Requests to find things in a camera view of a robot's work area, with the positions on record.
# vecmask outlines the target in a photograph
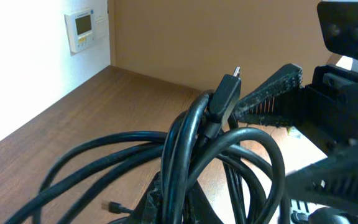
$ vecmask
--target wooden floor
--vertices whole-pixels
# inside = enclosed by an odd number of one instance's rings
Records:
[[[198,90],[113,67],[104,69],[0,142],[0,223],[36,195],[50,166],[69,149],[111,133],[167,131],[175,117],[187,109],[198,93]],[[306,156],[306,163],[301,160],[294,164],[294,157],[311,150],[319,151],[307,139],[288,137],[285,129],[258,128],[271,133],[278,141],[289,164],[287,171],[314,162],[321,156],[319,153],[316,158]],[[57,180],[91,161],[133,144],[88,151],[65,166]],[[254,142],[244,142],[243,146],[267,157],[262,146]],[[107,223],[123,216],[103,211],[102,200],[113,200],[134,208],[159,167],[160,161],[156,160],[130,171],[93,200],[74,223]],[[104,173],[90,177],[50,202],[43,209],[43,223],[56,223],[64,211]],[[269,190],[270,182],[266,177],[261,178]],[[199,181],[222,221],[234,223],[221,163],[213,161]]]

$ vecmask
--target white wall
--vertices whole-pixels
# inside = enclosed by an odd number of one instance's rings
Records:
[[[0,1],[0,140],[110,64],[109,36],[70,55],[64,13],[107,0]]]

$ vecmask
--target display screen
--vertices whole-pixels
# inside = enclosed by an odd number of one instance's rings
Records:
[[[78,19],[75,19],[75,24],[77,26],[77,34],[81,35],[85,32],[88,32],[92,29],[91,16],[84,16]]]

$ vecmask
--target metal connector tip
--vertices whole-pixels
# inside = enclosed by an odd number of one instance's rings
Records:
[[[236,67],[236,69],[233,72],[234,77],[240,77],[240,67]]]

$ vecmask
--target white object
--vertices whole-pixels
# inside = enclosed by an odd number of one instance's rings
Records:
[[[103,37],[107,36],[108,31],[108,22],[107,22],[107,15],[99,16],[96,19],[96,39],[102,39]]]
[[[78,53],[95,42],[95,22],[93,9],[65,15],[70,50]]]

